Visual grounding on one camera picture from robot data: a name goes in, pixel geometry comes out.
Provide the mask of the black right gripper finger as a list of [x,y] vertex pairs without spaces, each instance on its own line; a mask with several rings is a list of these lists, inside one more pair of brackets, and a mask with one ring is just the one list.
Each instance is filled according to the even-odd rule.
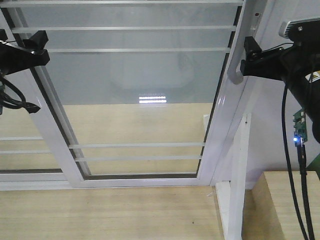
[[249,61],[242,59],[240,62],[240,71],[243,76],[255,76],[255,77],[269,77],[268,68],[266,64],[268,60],[258,59]]
[[262,53],[262,49],[253,36],[246,36],[244,39],[245,59],[251,60]]

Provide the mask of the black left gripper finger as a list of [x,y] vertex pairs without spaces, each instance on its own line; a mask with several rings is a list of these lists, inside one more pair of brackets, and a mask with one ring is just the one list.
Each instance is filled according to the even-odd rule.
[[30,38],[22,40],[25,48],[32,50],[43,50],[48,41],[48,35],[45,30],[39,30]]

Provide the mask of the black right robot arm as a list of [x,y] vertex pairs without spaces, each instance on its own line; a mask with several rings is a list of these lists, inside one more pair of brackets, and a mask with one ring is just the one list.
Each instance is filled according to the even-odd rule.
[[306,37],[293,40],[286,49],[262,50],[254,37],[244,39],[243,76],[278,80],[285,83],[312,121],[312,133],[320,141],[320,81],[311,74],[320,70],[320,42]]

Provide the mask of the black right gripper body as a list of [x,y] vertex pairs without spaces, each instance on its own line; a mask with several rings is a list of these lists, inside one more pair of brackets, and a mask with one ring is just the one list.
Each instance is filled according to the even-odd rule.
[[283,48],[285,43],[269,49],[261,50],[261,73],[260,78],[289,82],[293,79],[302,79],[302,45],[291,44]]

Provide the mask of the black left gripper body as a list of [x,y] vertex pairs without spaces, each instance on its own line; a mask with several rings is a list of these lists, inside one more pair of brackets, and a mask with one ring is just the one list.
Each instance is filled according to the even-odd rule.
[[45,66],[49,61],[49,53],[42,50],[28,49],[7,41],[4,29],[0,30],[0,71],[10,75],[37,66]]

